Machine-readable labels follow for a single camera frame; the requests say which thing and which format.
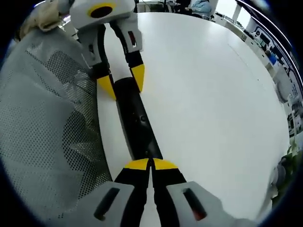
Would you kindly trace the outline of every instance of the wall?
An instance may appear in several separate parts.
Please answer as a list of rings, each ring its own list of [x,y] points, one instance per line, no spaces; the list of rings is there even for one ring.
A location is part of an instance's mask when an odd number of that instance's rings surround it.
[[[253,18],[250,18],[250,21],[248,22],[246,30],[248,32],[254,32],[256,27],[257,27],[257,23],[255,22],[255,20]]]
[[[216,11],[232,18],[237,2],[235,0],[219,0]]]

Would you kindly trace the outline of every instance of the gray fabric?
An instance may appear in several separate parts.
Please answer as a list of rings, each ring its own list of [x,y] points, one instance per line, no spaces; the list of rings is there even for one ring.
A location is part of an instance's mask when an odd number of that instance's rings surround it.
[[[64,218],[111,176],[96,82],[81,46],[55,29],[33,30],[0,72],[0,157],[16,192],[42,221]]]

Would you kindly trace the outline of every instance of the black tube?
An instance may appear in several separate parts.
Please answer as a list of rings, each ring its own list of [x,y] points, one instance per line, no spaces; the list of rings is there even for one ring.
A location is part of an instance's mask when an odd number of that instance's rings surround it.
[[[149,157],[163,159],[134,78],[116,81],[114,91],[133,160]]]
[[[166,12],[166,0],[164,0],[164,7],[163,7],[163,12],[165,13]]]
[[[138,6],[137,4],[139,3],[139,0],[134,0],[135,7],[134,7],[134,13],[138,13]]]

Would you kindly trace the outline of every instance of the robotic arm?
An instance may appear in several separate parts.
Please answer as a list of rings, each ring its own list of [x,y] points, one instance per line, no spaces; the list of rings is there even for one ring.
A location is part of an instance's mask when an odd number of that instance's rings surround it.
[[[128,163],[114,182],[106,182],[81,198],[66,226],[139,227],[150,171],[162,227],[257,226],[226,213],[217,197],[197,183],[187,182],[173,163],[157,158]]]
[[[142,34],[138,29],[138,16],[134,9],[134,0],[60,0],[58,4],[59,12],[69,12],[73,26],[78,29],[83,56],[86,63],[93,68],[95,79],[114,100],[114,82],[104,49],[104,24],[109,23],[120,39],[132,76],[139,91],[142,91]]]

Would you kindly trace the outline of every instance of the white cabinet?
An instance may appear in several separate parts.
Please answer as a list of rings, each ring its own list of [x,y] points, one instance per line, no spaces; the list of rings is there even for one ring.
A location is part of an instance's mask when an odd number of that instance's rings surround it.
[[[256,44],[255,41],[253,41],[252,38],[250,38],[249,36],[246,37],[245,43],[247,44],[247,46],[250,47],[250,49],[252,49],[252,51],[254,53],[256,53],[259,49],[258,45]]]
[[[224,20],[222,17],[220,17],[216,14],[214,15],[214,21],[215,21],[216,24],[219,24],[223,27],[225,27],[225,25],[226,25],[226,20]]]
[[[271,64],[268,57],[266,56],[265,52],[261,48],[258,48],[255,53],[258,56],[258,58],[261,60],[261,62],[264,66]]]

